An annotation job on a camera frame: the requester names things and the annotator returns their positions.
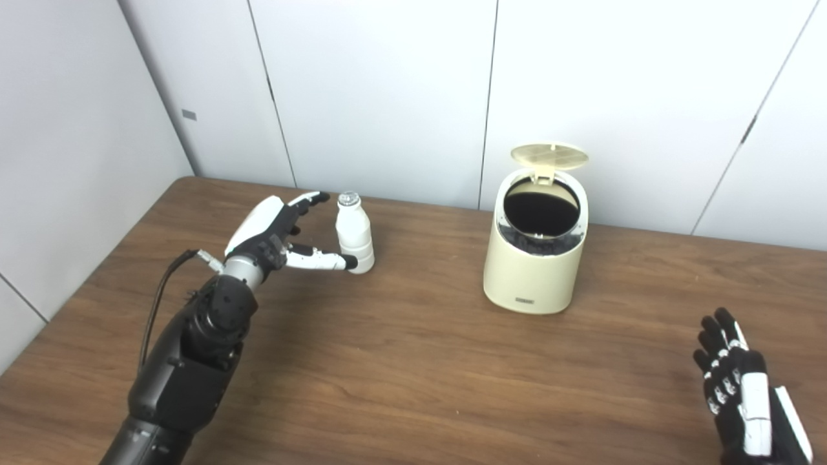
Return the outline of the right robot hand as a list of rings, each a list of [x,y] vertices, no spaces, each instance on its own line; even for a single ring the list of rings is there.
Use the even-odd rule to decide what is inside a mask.
[[[748,346],[726,308],[701,320],[692,353],[721,442],[721,464],[812,464],[809,436],[785,386],[772,386],[767,362]]]

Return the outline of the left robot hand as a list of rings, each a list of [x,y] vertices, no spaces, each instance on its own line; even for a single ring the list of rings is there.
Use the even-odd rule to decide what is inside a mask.
[[[301,194],[287,203],[278,196],[262,200],[246,216],[225,248],[224,271],[228,272],[233,262],[256,267],[263,278],[285,267],[348,271],[357,268],[359,261],[355,256],[289,241],[290,236],[300,233],[299,218],[328,200],[330,194],[320,191]]]

